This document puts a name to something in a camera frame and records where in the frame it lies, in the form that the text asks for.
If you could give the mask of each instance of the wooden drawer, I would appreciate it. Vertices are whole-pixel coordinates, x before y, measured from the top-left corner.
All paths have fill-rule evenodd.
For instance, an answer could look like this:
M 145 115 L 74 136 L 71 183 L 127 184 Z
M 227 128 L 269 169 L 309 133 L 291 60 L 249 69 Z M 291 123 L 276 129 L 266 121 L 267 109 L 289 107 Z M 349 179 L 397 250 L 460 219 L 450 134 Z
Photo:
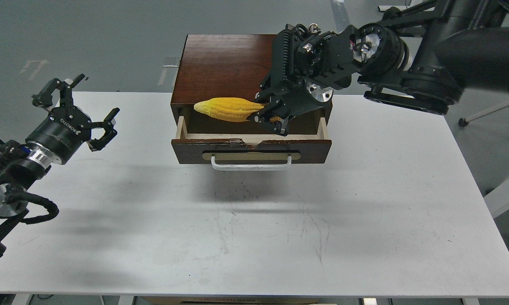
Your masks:
M 287 137 L 267 133 L 256 123 L 231 123 L 194 111 L 214 97 L 253 100 L 270 70 L 274 35 L 188 35 L 171 98 L 177 135 L 171 141 L 181 164 L 321 164 L 331 146 L 326 122 L 331 104 L 290 121 Z

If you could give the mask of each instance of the gray floor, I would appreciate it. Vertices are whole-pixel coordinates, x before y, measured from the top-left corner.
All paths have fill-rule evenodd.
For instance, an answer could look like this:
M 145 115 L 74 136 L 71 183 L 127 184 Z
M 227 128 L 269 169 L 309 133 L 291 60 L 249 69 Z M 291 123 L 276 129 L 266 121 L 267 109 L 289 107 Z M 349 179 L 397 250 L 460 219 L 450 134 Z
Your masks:
M 31 106 L 30 95 L 54 77 L 85 73 L 90 78 L 79 85 L 80 91 L 171 92 L 176 69 L 162 66 L 177 63 L 187 33 L 277 33 L 285 23 L 299 22 L 316 22 L 324 30 L 336 31 L 347 22 L 359 26 L 377 21 L 382 16 L 377 5 L 402 5 L 405 1 L 344 0 L 345 11 L 336 11 L 336 2 L 340 1 L 0 2 L 0 137 L 21 141 L 43 120 L 45 112 Z M 418 41 L 406 42 L 415 52 Z M 364 87 L 354 84 L 340 93 L 363 91 Z M 480 191 L 497 187 L 508 175 L 509 112 L 501 110 L 466 128 L 457 122 L 508 98 L 468 90 L 446 116 Z M 498 217 L 496 224 L 509 248 L 509 211 Z M 106 297 L 105 301 L 114 305 L 118 299 Z M 335 302 L 357 304 L 357 299 Z M 459 299 L 392 302 L 461 304 Z M 502 305 L 509 304 L 509 299 L 481 299 L 480 303 Z M 30 304 L 101 303 L 97 296 L 55 295 L 46 300 L 34 297 Z M 147 302 L 138 298 L 138 304 Z

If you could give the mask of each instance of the corn cob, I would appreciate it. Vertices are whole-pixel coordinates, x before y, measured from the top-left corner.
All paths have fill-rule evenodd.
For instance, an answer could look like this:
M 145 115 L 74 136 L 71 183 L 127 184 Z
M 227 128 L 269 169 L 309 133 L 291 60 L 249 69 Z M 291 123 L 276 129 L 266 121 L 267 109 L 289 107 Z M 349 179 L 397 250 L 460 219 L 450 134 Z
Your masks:
M 212 98 L 194 104 L 194 110 L 228 122 L 246 122 L 249 115 L 262 108 L 263 104 L 242 98 Z

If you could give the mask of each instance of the chair wheel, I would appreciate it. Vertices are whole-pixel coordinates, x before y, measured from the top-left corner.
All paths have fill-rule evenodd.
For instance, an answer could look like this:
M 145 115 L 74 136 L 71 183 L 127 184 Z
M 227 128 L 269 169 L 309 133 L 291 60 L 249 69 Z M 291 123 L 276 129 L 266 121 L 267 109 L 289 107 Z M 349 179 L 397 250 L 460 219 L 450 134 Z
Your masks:
M 469 125 L 469 122 L 467 122 L 465 118 L 460 118 L 458 121 L 458 125 L 460 125 L 461 127 L 466 127 L 467 125 Z

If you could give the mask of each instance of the brown wood surface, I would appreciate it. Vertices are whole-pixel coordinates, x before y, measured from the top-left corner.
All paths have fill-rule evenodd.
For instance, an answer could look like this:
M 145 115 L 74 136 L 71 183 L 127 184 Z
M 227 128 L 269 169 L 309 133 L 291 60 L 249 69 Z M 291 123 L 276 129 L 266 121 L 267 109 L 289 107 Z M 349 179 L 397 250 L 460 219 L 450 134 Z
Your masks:
M 271 68 L 275 35 L 188 35 L 171 98 L 175 122 L 185 116 L 191 133 L 266 133 L 256 123 L 230 123 L 199 114 L 194 104 L 215 97 L 253 100 Z M 331 107 L 297 116 L 290 133 L 315 134 Z
M 180 164 L 210 164 L 210 161 L 202 158 L 203 153 L 245 151 L 298 152 L 301 157 L 299 160 L 294 160 L 294 164 L 323 164 L 330 151 L 331 140 L 267 140 L 256 147 L 251 147 L 240 139 L 173 139 L 171 146 Z M 239 163 L 259 164 L 260 162 L 241 161 Z

